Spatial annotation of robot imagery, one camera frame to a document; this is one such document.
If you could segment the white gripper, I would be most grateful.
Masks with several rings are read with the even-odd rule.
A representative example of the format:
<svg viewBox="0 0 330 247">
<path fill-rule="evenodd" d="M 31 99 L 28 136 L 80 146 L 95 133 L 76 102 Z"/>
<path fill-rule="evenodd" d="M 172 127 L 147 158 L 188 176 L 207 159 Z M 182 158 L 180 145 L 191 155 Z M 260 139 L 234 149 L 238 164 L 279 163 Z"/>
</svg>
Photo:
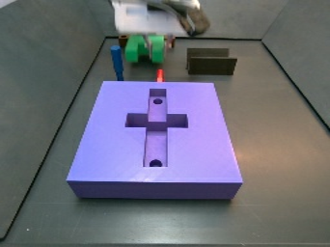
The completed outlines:
<svg viewBox="0 0 330 247">
<path fill-rule="evenodd" d="M 170 34 L 166 36 L 167 48 L 174 47 L 174 35 L 188 36 L 164 0 L 111 0 L 111 5 L 118 32 L 144 34 L 143 39 L 150 55 L 152 55 L 152 43 L 147 34 Z"/>
</svg>

